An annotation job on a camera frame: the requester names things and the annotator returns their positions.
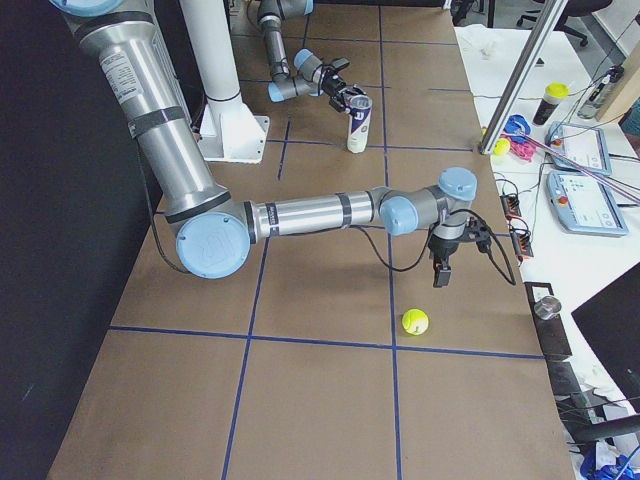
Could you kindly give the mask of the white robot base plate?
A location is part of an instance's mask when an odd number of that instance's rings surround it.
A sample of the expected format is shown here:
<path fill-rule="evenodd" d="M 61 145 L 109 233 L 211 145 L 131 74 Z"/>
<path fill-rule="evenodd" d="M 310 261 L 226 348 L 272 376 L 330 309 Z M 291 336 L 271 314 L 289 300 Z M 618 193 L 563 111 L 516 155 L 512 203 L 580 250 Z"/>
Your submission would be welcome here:
<path fill-rule="evenodd" d="M 255 127 L 245 127 L 239 121 L 231 123 L 220 119 L 219 129 L 214 126 L 209 108 L 205 109 L 200 125 L 197 145 L 208 162 L 260 163 L 265 151 L 270 118 L 255 116 Z"/>

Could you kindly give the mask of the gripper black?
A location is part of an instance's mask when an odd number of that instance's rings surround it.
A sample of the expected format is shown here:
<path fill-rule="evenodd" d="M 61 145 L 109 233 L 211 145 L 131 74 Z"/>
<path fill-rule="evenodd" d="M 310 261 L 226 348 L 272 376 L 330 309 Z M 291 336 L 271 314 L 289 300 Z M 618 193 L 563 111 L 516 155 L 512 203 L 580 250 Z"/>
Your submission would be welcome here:
<path fill-rule="evenodd" d="M 320 89 L 328 95 L 329 105 L 338 113 L 346 111 L 346 100 L 358 95 L 367 95 L 357 85 L 347 87 L 347 83 L 340 76 L 340 72 L 349 65 L 350 61 L 347 58 L 336 58 L 328 64 L 321 65 Z"/>
<path fill-rule="evenodd" d="M 434 288 L 444 288 L 449 285 L 452 268 L 450 257 L 463 243 L 480 243 L 481 250 L 486 250 L 491 244 L 488 225 L 477 217 L 469 217 L 463 224 L 456 226 L 445 225 L 436 227 L 431 234 L 428 248 L 433 260 Z"/>

